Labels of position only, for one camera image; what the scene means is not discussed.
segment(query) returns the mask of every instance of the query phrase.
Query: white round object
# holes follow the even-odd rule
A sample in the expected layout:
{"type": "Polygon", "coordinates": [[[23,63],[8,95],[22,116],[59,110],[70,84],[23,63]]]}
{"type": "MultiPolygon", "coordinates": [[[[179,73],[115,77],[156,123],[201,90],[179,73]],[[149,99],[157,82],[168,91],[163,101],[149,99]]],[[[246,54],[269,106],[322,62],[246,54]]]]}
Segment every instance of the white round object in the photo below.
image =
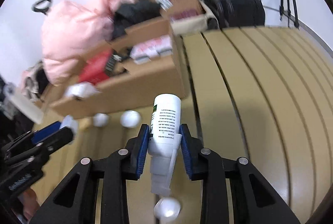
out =
{"type": "Polygon", "coordinates": [[[170,222],[177,218],[180,209],[180,203],[175,198],[161,198],[154,207],[154,215],[164,222],[170,222]]]}
{"type": "Polygon", "coordinates": [[[126,128],[135,128],[139,124],[140,119],[139,112],[127,110],[120,117],[120,124],[126,128]]]}
{"type": "Polygon", "coordinates": [[[109,121],[109,116],[107,114],[97,113],[93,117],[93,124],[96,127],[104,127],[108,124],[108,121],[109,121]]]}

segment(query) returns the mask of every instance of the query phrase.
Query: metal screw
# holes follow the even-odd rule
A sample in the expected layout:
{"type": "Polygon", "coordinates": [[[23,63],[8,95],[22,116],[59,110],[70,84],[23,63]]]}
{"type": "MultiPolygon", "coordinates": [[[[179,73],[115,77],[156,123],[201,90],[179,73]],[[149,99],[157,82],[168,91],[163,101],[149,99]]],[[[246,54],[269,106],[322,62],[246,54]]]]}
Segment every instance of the metal screw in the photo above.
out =
{"type": "Polygon", "coordinates": [[[126,155],[126,154],[128,154],[128,150],[127,149],[120,149],[118,151],[118,154],[120,154],[120,155],[126,155]]]}
{"type": "Polygon", "coordinates": [[[245,157],[241,157],[238,159],[239,163],[241,163],[242,165],[246,165],[247,163],[249,163],[248,159],[245,157]]]}
{"type": "Polygon", "coordinates": [[[210,149],[208,149],[208,148],[202,148],[202,149],[201,149],[201,153],[207,155],[207,154],[210,154],[211,151],[210,151],[210,149]]]}
{"type": "Polygon", "coordinates": [[[86,165],[90,163],[90,159],[88,157],[82,158],[81,159],[81,164],[86,165]]]}

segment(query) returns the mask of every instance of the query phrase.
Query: black handle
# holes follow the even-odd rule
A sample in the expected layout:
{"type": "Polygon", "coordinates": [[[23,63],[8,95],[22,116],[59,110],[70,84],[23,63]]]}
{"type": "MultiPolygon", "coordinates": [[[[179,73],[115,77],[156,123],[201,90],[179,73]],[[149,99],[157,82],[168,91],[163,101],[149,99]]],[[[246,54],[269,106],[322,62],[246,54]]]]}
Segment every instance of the black handle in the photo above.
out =
{"type": "Polygon", "coordinates": [[[34,5],[32,5],[31,9],[32,9],[32,11],[34,11],[36,13],[43,13],[46,15],[46,13],[49,11],[51,5],[52,5],[52,0],[38,0],[36,3],[34,3],[34,5]],[[44,7],[44,8],[37,7],[45,1],[49,2],[46,7],[44,7]]]}

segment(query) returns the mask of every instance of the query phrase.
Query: slatted table surface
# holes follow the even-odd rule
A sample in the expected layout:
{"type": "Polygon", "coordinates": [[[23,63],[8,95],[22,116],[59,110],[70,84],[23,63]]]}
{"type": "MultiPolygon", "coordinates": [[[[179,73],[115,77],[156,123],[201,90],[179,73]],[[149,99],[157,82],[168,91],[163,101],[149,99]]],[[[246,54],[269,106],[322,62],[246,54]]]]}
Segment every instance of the slatted table surface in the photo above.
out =
{"type": "MultiPolygon", "coordinates": [[[[222,157],[248,157],[305,223],[333,180],[331,57],[302,32],[287,28],[207,31],[176,41],[188,91],[181,123],[222,157]]],[[[152,107],[137,111],[141,123],[150,124],[152,107]]],[[[101,129],[91,119],[80,120],[75,141],[51,156],[45,177],[33,186],[40,203],[82,157],[107,157],[138,134],[139,126],[120,125],[121,114],[110,114],[101,129]]],[[[58,119],[49,110],[38,127],[58,119]]],[[[147,157],[138,182],[127,182],[131,224],[155,223],[149,163],[147,157]]],[[[174,223],[199,223],[201,183],[189,181],[181,153],[171,190],[182,204],[174,223]]],[[[229,216],[233,223],[232,208],[229,216]]]]}

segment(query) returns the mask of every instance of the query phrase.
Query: black suitcase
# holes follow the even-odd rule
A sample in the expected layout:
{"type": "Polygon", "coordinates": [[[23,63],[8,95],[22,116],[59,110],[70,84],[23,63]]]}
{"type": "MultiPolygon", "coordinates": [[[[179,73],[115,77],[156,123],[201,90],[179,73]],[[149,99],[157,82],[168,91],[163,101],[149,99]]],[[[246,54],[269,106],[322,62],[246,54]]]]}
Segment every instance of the black suitcase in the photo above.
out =
{"type": "Polygon", "coordinates": [[[220,28],[265,25],[260,0],[202,0],[215,14],[220,28]]]}

